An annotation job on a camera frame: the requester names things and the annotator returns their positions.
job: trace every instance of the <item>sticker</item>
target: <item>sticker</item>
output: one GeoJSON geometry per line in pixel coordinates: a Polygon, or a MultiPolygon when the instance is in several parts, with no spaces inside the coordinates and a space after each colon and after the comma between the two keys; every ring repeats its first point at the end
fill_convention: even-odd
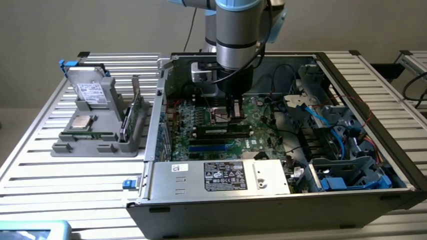
{"type": "Polygon", "coordinates": [[[172,172],[185,172],[188,171],[188,164],[172,164],[172,172]]]}
{"type": "Polygon", "coordinates": [[[304,168],[296,166],[296,167],[293,168],[293,177],[295,177],[295,178],[299,178],[303,174],[304,174],[304,168]]]}
{"type": "Polygon", "coordinates": [[[77,87],[88,104],[107,104],[103,87],[99,83],[77,83],[77,87]]]}
{"type": "Polygon", "coordinates": [[[205,162],[204,189],[208,192],[247,190],[245,169],[241,161],[205,162]]]}

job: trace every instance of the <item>blue latch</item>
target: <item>blue latch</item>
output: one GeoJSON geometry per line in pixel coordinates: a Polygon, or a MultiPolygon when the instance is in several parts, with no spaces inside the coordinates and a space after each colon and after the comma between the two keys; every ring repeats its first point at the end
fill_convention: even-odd
{"type": "Polygon", "coordinates": [[[79,62],[77,61],[68,61],[65,62],[65,67],[75,67],[77,66],[79,62]]]}
{"type": "Polygon", "coordinates": [[[68,78],[67,71],[65,71],[65,65],[64,65],[64,59],[59,60],[59,68],[61,72],[64,73],[65,78],[68,78]]]}
{"type": "Polygon", "coordinates": [[[136,189],[136,180],[125,180],[123,182],[123,189],[136,189]]]}
{"type": "Polygon", "coordinates": [[[390,189],[392,187],[392,181],[390,180],[388,176],[380,176],[378,180],[379,189],[390,189]]]}
{"type": "Polygon", "coordinates": [[[325,177],[320,180],[324,191],[343,191],[347,186],[341,177],[325,177]]]}

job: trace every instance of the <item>warning label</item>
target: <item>warning label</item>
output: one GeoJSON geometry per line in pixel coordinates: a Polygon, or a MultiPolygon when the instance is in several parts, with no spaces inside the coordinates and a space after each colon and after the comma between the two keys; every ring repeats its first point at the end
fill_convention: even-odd
{"type": "Polygon", "coordinates": [[[243,162],[205,162],[204,189],[208,192],[247,190],[243,162]]]}
{"type": "Polygon", "coordinates": [[[107,104],[103,87],[99,83],[79,83],[77,87],[88,104],[107,104]]]}

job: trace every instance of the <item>green circuit board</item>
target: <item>green circuit board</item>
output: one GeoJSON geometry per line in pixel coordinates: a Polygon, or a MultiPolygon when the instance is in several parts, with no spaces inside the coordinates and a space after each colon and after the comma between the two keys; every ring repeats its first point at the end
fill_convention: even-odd
{"type": "Polygon", "coordinates": [[[176,106],[175,121],[172,121],[172,161],[196,160],[231,160],[252,159],[253,154],[264,152],[269,159],[284,159],[284,148],[276,145],[279,133],[261,123],[260,117],[265,105],[259,106],[257,101],[264,98],[253,96],[243,100],[244,120],[237,123],[251,127],[248,137],[221,139],[221,148],[225,150],[189,151],[193,144],[203,144],[195,137],[195,126],[213,127],[227,126],[225,109],[215,107],[196,107],[191,101],[184,101],[176,106]]]}

